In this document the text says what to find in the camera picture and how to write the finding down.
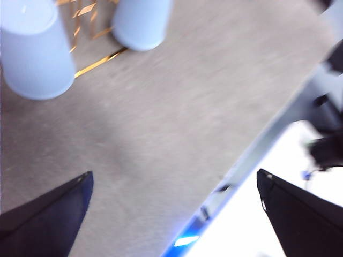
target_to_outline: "gold foil strip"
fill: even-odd
[[[117,4],[119,2],[119,0],[108,0],[108,1],[113,2],[114,4]],[[77,2],[77,9],[76,10],[74,10],[74,2]],[[67,4],[67,3],[69,3],[71,18],[76,20],[75,26],[74,26],[74,34],[73,34],[73,36],[74,36],[73,37],[73,46],[70,49],[70,52],[73,52],[75,50],[75,48],[77,47],[78,34],[81,30],[80,16],[82,16],[83,14],[86,14],[89,12],[91,13],[91,17],[90,17],[90,26],[91,26],[90,27],[90,36],[91,36],[91,39],[96,39],[98,37],[101,37],[101,36],[109,33],[112,30],[112,27],[108,27],[108,28],[105,28],[98,33],[95,32],[95,22],[96,22],[96,18],[98,16],[98,11],[96,10],[96,4],[98,3],[97,0],[92,0],[92,4],[85,6],[85,7],[82,7],[82,0],[56,0],[56,2],[55,2],[55,4],[57,6]],[[115,57],[117,57],[121,53],[125,52],[126,50],[127,50],[127,48],[123,47],[119,51],[116,51],[116,52],[114,52],[108,56],[105,56],[104,58],[88,65],[87,67],[85,67],[82,70],[75,73],[74,77],[77,78],[77,77],[85,74],[86,72],[100,66],[101,64],[114,59]]]
[[[92,63],[91,65],[89,65],[89,66],[83,68],[82,70],[78,71],[77,73],[75,73],[75,78],[81,76],[82,74],[85,74],[86,72],[88,72],[88,71],[98,67],[99,65],[101,65],[101,64],[103,64],[105,62],[108,62],[108,61],[114,59],[115,57],[117,57],[121,53],[125,52],[126,50],[127,50],[127,48],[123,47],[119,51],[114,52],[114,53],[112,53],[112,54],[110,54],[110,55],[108,55],[108,56],[106,56],[106,57],[96,61],[95,63]]]

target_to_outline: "blue light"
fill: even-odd
[[[190,243],[195,242],[196,240],[198,240],[199,236],[194,236],[194,237],[182,237],[179,238],[175,244],[174,247],[178,247],[178,246],[183,246],[183,245],[188,245]]]

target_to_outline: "table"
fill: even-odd
[[[159,256],[332,45],[305,1],[176,1],[161,46],[118,56],[56,99],[4,85],[2,212],[93,170],[70,255]]]

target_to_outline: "light blue cup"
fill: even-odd
[[[172,0],[120,0],[113,19],[113,36],[132,50],[157,47],[166,37]]]
[[[0,29],[3,74],[14,92],[46,100],[68,90],[75,66],[52,0],[1,0]]]

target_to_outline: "white surface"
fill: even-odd
[[[263,168],[304,188],[302,171],[312,164],[304,144],[317,138],[320,135],[306,121],[289,125],[186,256],[285,256],[263,211],[256,186],[256,171]],[[335,168],[330,173],[315,174],[309,184],[311,192],[342,204],[343,200],[337,199],[338,190],[342,192],[337,178],[343,178],[343,172],[338,173],[339,169],[341,168]]]

